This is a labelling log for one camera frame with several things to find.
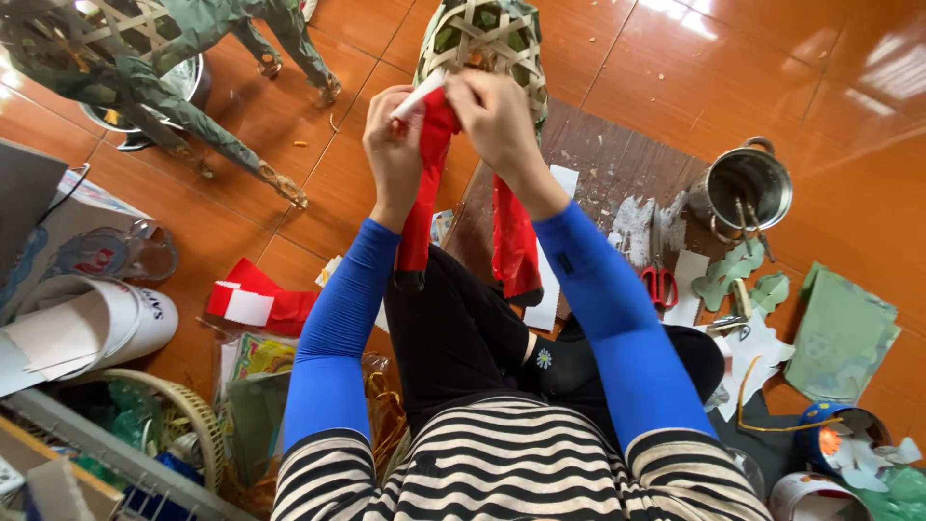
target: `hand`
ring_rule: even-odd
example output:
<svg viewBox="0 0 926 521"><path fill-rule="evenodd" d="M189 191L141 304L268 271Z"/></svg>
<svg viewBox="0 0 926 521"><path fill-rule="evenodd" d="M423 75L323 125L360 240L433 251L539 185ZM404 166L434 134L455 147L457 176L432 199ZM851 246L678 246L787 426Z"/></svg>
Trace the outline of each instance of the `hand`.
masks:
<svg viewBox="0 0 926 521"><path fill-rule="evenodd" d="M444 89L479 156L512 190L546 172L527 95L513 79L463 70L447 76Z"/></svg>
<svg viewBox="0 0 926 521"><path fill-rule="evenodd" d="M402 233L421 183L419 140L424 113L414 112L406 124L392 121L390 114L412 91L411 85L390 87L369 102L363 149L376 182L376 206L369 217Z"/></svg>
<svg viewBox="0 0 926 521"><path fill-rule="evenodd" d="M507 76L464 70L447 76L444 89L479 156L511 188L531 219L548 219L569 205L569 195L537 147L520 85Z"/></svg>

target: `black pants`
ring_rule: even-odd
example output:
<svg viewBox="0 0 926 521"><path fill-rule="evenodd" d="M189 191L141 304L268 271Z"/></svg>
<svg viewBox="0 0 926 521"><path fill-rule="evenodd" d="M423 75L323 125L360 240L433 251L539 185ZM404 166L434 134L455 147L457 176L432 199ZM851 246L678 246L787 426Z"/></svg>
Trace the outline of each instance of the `black pants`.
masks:
<svg viewBox="0 0 926 521"><path fill-rule="evenodd" d="M389 332L402 382L412 436L435 414L493 396L520 396L569 407L591 419L619 447L600 377L567 396L548 400L519 383L528 328L502 298L443 250L430 246L424 290L386 288ZM667 326L701 401L720 384L724 362L707 335ZM569 334L576 349L590 349L584 335Z"/></svg>

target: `blue arm sleeve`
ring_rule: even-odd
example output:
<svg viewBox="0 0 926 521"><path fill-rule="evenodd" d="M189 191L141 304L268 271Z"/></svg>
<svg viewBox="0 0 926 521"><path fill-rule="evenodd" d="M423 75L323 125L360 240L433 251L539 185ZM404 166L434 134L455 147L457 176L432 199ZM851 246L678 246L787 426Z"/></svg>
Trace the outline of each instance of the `blue arm sleeve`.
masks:
<svg viewBox="0 0 926 521"><path fill-rule="evenodd" d="M534 230L592 344L618 441L687 427L716 438L636 272L572 202Z"/></svg>
<svg viewBox="0 0 926 521"><path fill-rule="evenodd" d="M360 356L376 320L399 235L366 219L321 291L299 337L286 411L283 447L343 427L369 440Z"/></svg>

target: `metal pot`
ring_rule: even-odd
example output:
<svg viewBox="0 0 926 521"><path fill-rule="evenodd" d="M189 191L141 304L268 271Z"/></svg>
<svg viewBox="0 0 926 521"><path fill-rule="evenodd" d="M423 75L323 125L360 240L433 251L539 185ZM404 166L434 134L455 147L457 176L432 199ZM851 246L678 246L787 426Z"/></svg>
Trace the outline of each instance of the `metal pot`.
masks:
<svg viewBox="0 0 926 521"><path fill-rule="evenodd" d="M761 145L765 150L753 148ZM689 189L692 213L723 243L741 231L736 198L756 211L763 230L778 223L791 208L791 175L775 158L775 146L765 137L752 137L739 148L724 152ZM746 231L756 231L747 217Z"/></svg>
<svg viewBox="0 0 926 521"><path fill-rule="evenodd" d="M208 60L206 60L205 54L196 55L189 58L187 61L192 61L194 63L195 76L192 88L184 89L188 93L188 95L184 96L184 98L193 104L194 107L202 110L206 107L206 102L209 100L209 94L212 92L212 74L209 71L209 63ZM81 106L83 113L86 114L87 117L97 125L100 125L108 131L126 134L125 142L122 143L122 145L119 145L117 150L122 152L135 152L148 148L149 146L156 145L156 143L152 141L150 137L146 136L136 127L117 126L106 122L106 120L104 120L104 117L106 116L105 108L97 107L95 105L88 105L86 103L79 103L78 105ZM168 125L168 127L172 127L177 130L183 130L183 127L171 121L169 118L160 116L156 113L156 111L152 112L154 112L156 116L159 116L161 122L165 125Z"/></svg>

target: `striped shirt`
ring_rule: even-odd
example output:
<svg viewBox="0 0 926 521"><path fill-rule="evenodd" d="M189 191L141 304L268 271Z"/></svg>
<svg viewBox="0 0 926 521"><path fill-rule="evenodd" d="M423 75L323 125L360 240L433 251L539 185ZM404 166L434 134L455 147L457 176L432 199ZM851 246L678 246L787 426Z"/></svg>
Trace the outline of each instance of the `striped shirt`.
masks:
<svg viewBox="0 0 926 521"><path fill-rule="evenodd" d="M277 478L273 521L770 521L710 436L662 429L627 461L585 416L494 398L434 416L378 488L369 442L329 429L293 445Z"/></svg>

